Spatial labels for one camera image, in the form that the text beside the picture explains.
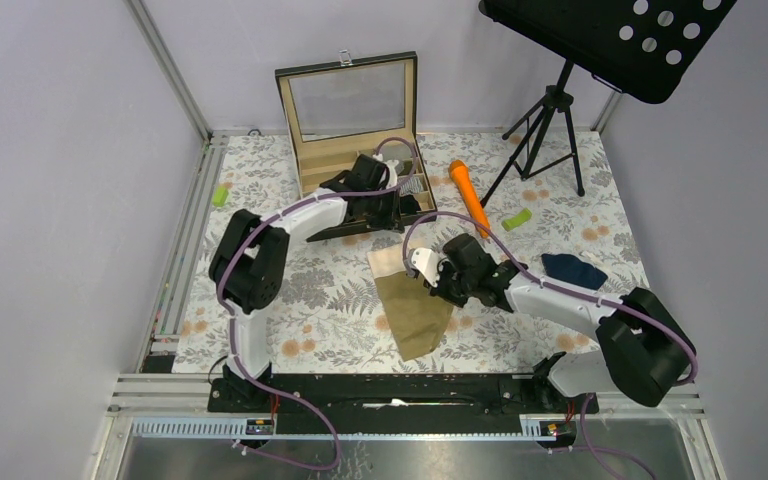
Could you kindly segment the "olive khaki underwear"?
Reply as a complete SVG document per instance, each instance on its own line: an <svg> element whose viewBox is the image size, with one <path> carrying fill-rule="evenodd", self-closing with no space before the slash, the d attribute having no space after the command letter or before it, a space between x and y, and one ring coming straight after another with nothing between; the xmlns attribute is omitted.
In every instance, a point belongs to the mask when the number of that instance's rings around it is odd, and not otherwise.
<svg viewBox="0 0 768 480"><path fill-rule="evenodd" d="M453 306L430 296L421 278L407 275L399 245L371 251L367 259L401 360L432 353L450 324Z"/></svg>

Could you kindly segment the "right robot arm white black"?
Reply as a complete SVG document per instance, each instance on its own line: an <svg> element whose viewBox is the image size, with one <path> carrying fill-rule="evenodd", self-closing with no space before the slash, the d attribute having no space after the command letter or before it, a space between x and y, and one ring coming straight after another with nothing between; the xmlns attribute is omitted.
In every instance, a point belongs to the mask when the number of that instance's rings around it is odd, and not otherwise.
<svg viewBox="0 0 768 480"><path fill-rule="evenodd" d="M457 307L477 299L486 307L553 321L597 343L586 353L557 352L537 363L535 402L557 412L573 397L619 391L645 406L658 406L693 365L695 348L649 290L603 295L574 284L536 276L514 260L497 262L469 234L442 252L420 247L404 261L423 278L430 295Z"/></svg>

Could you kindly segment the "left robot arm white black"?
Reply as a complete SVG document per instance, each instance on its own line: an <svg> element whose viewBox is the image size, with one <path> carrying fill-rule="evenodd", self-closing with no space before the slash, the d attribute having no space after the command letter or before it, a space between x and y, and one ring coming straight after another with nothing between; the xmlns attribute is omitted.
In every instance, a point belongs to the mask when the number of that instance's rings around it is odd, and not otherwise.
<svg viewBox="0 0 768 480"><path fill-rule="evenodd" d="M396 160L361 154L351 169L287 207L263 216L242 209L232 216L209 275L217 300L231 315L229 363L239 376L231 395L245 410L259 410L269 401L271 387L260 377L271 363L266 310L281 289L291 246L353 223L403 231L400 170Z"/></svg>

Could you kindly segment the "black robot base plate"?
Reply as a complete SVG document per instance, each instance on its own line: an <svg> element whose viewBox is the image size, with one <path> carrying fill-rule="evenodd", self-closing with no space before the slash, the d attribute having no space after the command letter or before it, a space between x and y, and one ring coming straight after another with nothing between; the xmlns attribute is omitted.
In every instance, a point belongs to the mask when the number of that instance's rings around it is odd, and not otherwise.
<svg viewBox="0 0 768 480"><path fill-rule="evenodd" d="M265 390L226 372L211 382L211 413L272 422L279 435L520 434L527 417L575 420L599 404L567 398L529 374L271 374Z"/></svg>

